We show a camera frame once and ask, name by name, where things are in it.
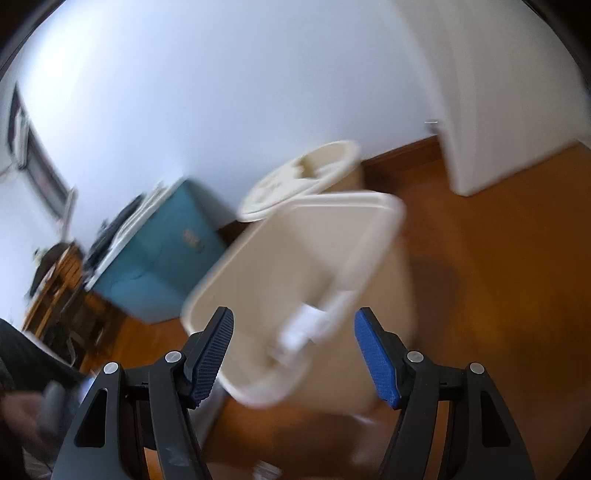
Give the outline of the beige round lidded bucket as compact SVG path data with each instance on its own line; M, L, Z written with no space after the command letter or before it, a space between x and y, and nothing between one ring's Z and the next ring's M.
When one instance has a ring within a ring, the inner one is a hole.
M258 222L291 199L363 189L361 146L353 140L324 144L287 161L260 179L239 205L240 222Z

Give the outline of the beige square trash bin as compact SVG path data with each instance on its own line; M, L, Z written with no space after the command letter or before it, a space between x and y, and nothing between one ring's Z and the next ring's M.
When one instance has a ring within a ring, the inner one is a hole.
M405 217L400 198L356 191L291 200L247 228L181 310L188 333L204 329L218 307L232 311L222 388L249 408L287 402L332 414L370 411L377 393L353 319L368 307L385 329L413 340ZM327 311L332 322L294 363L281 365L270 357L270 343L301 304Z

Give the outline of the white small carton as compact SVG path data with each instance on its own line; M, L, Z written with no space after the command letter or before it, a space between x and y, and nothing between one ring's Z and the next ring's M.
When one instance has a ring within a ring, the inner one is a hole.
M317 343L325 336L325 330L331 322L327 311L301 304L277 331L270 343L270 357L281 365L294 363L308 345Z

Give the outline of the wooden shelf unit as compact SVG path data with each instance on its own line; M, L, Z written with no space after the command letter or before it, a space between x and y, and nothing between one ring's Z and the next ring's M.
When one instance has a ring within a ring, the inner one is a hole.
M78 368L101 346L117 310L86 288L83 253L74 242L42 255L22 330L66 364Z

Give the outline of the metal door stopper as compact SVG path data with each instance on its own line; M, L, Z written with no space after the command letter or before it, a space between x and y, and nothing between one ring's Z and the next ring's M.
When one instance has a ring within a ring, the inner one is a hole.
M428 119L425 121L425 126L433 134L438 134L438 132L439 132L439 121L438 120Z

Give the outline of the dark items on box lid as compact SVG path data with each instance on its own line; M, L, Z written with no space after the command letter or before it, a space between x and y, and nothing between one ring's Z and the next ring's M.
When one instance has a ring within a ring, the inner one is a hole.
M83 270L85 272L91 272L96 269L104 256L107 254L117 232L131 217L131 215L136 212L136 210L142 204L144 198L144 194L136 196L117 214L117 216L110 223L107 223L101 228L96 239L85 255L83 262Z

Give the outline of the white open door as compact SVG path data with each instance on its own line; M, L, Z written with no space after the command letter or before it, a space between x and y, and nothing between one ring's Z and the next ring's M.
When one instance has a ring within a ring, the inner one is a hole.
M585 87L522 1L396 1L443 138L452 190L472 195L590 132Z

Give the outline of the left black trouser leg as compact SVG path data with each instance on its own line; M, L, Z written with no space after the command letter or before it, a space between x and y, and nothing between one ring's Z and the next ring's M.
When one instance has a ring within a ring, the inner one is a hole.
M70 390L84 375L53 358L6 321L1 322L1 470L26 479L24 451L49 461L59 450L55 438L40 433L38 419L47 385Z

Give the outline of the teal storage box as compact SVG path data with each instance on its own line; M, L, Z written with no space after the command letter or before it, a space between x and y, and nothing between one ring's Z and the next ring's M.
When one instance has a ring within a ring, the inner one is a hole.
M86 288L145 324L180 316L190 292L225 245L197 199L197 185L180 178L159 184L115 234Z

